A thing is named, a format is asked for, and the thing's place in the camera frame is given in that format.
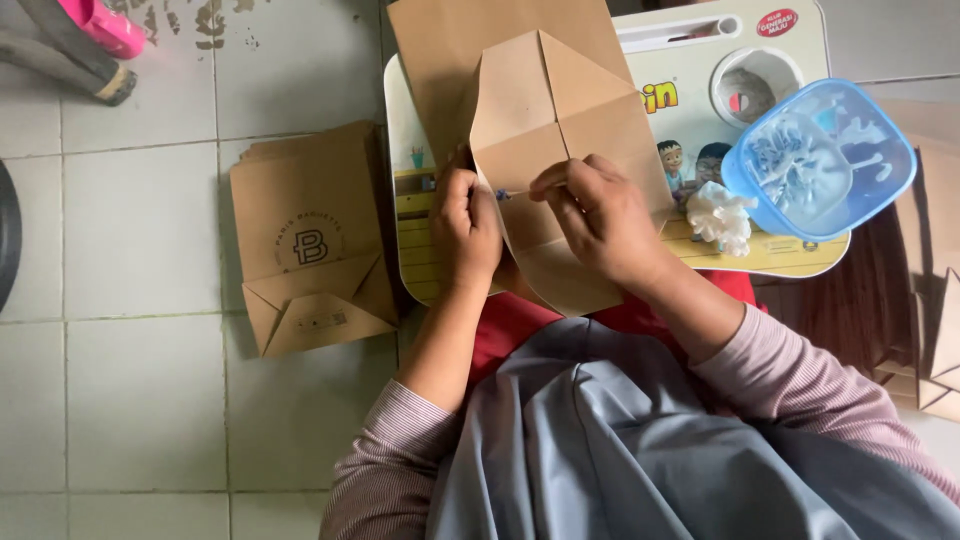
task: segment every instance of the hand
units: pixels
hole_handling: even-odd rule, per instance
[[[660,243],[638,187],[616,166],[591,154],[551,165],[530,183],[530,199],[546,201],[573,254],[612,282],[652,286],[670,257]]]
[[[480,185],[467,169],[466,148],[456,155],[437,180],[437,193],[430,209],[430,234],[440,250],[442,286],[490,289],[493,271],[500,262],[503,237],[490,188]]]

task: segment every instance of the pink striped shirt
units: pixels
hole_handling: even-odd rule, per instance
[[[920,473],[960,506],[960,487],[900,422],[886,392],[755,307],[717,356],[692,368],[740,415],[846,441]],[[457,417],[391,380],[334,467],[322,539],[422,538]]]

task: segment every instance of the woman's left hand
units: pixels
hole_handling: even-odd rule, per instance
[[[496,215],[496,199],[467,169],[468,150],[458,148],[441,177],[430,209],[430,234],[440,250],[442,286],[490,288],[500,262],[503,237]]]

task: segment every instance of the blue plastic container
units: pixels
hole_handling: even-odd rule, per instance
[[[780,151],[800,147],[807,150]],[[757,198],[757,208],[747,211],[761,229],[810,242],[831,240],[870,219],[916,173],[903,133],[863,90],[842,79],[811,83],[767,111],[722,165],[731,192]]]

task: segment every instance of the children's desk tray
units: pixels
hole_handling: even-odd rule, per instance
[[[807,278],[847,252],[850,235],[826,243],[774,236],[754,226],[750,254],[724,255],[695,241],[681,214],[686,196],[722,182],[720,161],[742,131],[801,86],[829,76],[824,19],[813,0],[718,0],[613,19],[634,84],[645,97],[678,211],[660,233],[693,268]],[[427,228],[434,160],[399,56],[384,71],[387,132],[396,198],[400,275],[410,294],[437,296],[437,254]]]

